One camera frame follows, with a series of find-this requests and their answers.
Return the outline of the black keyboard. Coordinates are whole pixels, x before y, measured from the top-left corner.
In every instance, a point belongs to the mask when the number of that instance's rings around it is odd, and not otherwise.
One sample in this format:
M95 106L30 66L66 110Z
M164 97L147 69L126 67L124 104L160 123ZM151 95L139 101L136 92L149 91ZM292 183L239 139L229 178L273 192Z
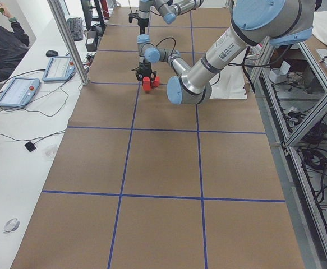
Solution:
M82 19L80 17L68 18L67 26L74 41L83 40Z

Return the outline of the black computer mouse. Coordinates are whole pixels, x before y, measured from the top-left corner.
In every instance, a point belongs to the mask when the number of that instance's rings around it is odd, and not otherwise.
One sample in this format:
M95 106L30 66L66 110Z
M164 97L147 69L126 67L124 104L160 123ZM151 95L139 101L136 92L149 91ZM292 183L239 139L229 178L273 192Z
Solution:
M50 57L57 57L58 56L58 52L55 50L48 50L46 51L46 57L50 58Z

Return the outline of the teach pendant nearer blue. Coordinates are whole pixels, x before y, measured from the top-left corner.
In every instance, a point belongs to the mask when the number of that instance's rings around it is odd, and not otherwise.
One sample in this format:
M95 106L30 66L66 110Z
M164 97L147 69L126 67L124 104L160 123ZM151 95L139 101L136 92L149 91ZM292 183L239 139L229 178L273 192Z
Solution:
M38 78L14 78L0 96L0 108L23 108L40 87Z

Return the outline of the red block moved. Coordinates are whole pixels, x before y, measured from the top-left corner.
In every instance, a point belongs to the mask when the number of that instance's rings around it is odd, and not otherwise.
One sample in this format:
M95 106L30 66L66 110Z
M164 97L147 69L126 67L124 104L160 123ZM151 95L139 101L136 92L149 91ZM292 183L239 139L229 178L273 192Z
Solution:
M152 90L150 77L143 77L142 88L146 93L149 93Z
M152 87L159 87L159 85L160 85L160 77L156 76L156 78L152 82Z

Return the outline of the seated person in black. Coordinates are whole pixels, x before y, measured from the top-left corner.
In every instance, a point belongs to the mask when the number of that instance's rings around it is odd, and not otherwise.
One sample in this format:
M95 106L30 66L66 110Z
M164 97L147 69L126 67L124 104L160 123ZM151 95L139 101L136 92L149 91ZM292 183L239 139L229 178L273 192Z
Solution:
M12 31L0 26L0 82L10 78L29 51L30 39L8 7L0 3L0 13L8 18Z

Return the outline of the aluminium frame post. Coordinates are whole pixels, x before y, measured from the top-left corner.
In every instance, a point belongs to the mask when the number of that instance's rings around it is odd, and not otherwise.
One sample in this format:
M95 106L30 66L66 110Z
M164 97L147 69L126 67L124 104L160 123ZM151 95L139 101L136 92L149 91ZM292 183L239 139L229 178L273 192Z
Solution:
M76 48L73 37L71 36L71 32L68 28L67 21L64 15L64 11L61 7L59 0L47 0L49 7L51 9L52 15L57 24L60 35L66 45L66 48L73 60L74 66L76 68L76 72L78 73L81 83L83 86L86 86L89 82L87 73L82 64L82 60L80 58L79 52Z

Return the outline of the small black square device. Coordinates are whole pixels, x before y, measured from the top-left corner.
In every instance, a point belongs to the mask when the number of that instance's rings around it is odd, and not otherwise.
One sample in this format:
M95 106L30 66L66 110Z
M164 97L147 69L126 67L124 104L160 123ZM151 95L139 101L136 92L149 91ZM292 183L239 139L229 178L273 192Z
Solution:
M35 144L32 143L31 141L29 141L26 144L24 144L24 146L28 150L28 152L33 152L36 149Z

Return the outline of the teach pendant farther blue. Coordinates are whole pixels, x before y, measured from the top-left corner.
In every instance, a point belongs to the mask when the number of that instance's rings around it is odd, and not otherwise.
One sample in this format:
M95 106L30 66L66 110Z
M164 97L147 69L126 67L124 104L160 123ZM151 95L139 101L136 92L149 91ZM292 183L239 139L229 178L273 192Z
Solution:
M75 71L76 68L71 57L50 57L42 80L44 82L65 82L70 79Z

